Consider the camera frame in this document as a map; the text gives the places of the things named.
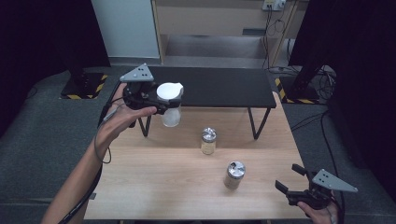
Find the power strip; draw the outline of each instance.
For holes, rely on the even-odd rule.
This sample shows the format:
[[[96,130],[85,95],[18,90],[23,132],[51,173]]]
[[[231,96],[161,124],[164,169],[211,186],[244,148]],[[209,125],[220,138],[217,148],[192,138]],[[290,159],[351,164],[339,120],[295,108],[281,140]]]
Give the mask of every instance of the power strip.
[[[282,11],[285,8],[286,0],[264,0],[263,11]]]

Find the black curtain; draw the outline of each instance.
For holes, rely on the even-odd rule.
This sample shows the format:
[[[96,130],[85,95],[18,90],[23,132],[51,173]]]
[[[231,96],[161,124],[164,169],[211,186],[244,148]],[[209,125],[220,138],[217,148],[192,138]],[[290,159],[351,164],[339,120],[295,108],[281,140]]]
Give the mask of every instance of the black curtain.
[[[311,0],[290,64],[304,65],[307,55],[322,57],[336,72],[330,108],[352,160],[370,168],[396,202],[396,2]],[[319,52],[312,50],[326,32],[327,18],[337,24]]]
[[[93,66],[110,64],[90,0],[1,1],[0,136],[38,80]]]

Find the gray wall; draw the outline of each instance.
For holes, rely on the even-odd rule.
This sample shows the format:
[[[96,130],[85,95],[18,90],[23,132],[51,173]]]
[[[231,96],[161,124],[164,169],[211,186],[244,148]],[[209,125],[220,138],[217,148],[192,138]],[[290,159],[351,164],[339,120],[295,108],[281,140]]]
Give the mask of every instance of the gray wall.
[[[108,57],[159,59],[150,0],[92,0]]]

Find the human arm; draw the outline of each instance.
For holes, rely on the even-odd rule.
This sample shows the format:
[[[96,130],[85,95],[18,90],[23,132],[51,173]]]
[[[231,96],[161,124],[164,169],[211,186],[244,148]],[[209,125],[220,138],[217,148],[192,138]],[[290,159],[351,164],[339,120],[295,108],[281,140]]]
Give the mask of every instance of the human arm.
[[[297,205],[309,216],[315,224],[333,224],[338,223],[337,205],[331,202],[327,208],[315,210],[308,204],[298,202]]]
[[[125,84],[120,84],[113,99],[121,98],[124,87]],[[156,107],[132,110],[124,104],[122,99],[119,99],[108,109],[108,113],[113,111],[116,111],[115,114],[100,126],[96,138],[92,139],[85,154],[49,205],[41,221],[42,223],[58,223],[74,208],[90,188],[92,181],[102,166],[102,160],[111,142],[138,118],[154,114]],[[70,220],[70,223],[81,223],[86,207],[87,203]]]

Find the yellow black tape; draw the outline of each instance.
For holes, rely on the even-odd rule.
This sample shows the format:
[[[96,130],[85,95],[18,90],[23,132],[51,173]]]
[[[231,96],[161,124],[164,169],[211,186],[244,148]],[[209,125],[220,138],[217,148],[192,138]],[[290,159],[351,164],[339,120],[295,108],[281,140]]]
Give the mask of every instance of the yellow black tape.
[[[102,90],[102,88],[105,84],[106,78],[107,78],[107,75],[102,75],[102,78],[101,78],[94,94],[91,94],[91,95],[68,94],[68,95],[61,96],[61,98],[62,99],[70,99],[70,100],[96,99],[96,97],[99,95],[99,92]]]
[[[283,90],[282,83],[280,83],[279,78],[275,79],[275,84],[277,86],[277,90],[279,91],[280,101],[286,104],[310,104],[310,105],[317,105],[319,104],[319,100],[312,100],[312,99],[288,99],[285,91]]]

